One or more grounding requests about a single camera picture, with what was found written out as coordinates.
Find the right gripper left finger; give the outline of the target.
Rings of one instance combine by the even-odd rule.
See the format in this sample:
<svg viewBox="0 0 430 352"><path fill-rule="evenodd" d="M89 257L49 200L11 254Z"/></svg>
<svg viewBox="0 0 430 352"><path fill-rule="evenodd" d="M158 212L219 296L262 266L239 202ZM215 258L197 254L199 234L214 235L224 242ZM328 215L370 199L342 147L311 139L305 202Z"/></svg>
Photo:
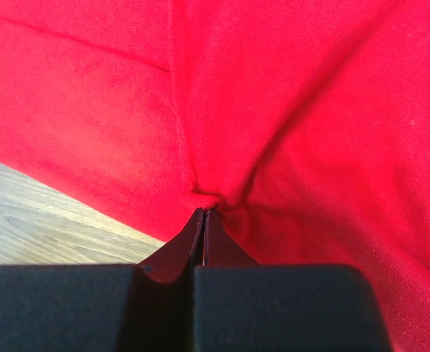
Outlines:
<svg viewBox="0 0 430 352"><path fill-rule="evenodd" d="M0 351L187 351L203 225L138 264L0 265Z"/></svg>

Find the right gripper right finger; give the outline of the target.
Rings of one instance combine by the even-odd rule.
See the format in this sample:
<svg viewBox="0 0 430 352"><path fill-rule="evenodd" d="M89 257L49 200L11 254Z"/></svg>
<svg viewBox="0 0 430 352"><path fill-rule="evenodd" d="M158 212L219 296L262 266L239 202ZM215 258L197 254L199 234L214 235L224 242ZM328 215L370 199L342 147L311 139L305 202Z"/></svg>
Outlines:
<svg viewBox="0 0 430 352"><path fill-rule="evenodd" d="M194 269L196 351L389 351L373 289L350 265L260 265L207 212Z"/></svg>

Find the bright red t shirt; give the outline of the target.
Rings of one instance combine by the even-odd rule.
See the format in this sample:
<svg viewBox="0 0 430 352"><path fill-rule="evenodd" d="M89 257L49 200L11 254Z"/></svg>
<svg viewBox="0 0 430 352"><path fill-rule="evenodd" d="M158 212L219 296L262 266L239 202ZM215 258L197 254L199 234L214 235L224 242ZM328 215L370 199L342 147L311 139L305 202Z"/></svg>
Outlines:
<svg viewBox="0 0 430 352"><path fill-rule="evenodd" d="M430 1L0 1L0 162L163 241L347 263L430 351Z"/></svg>

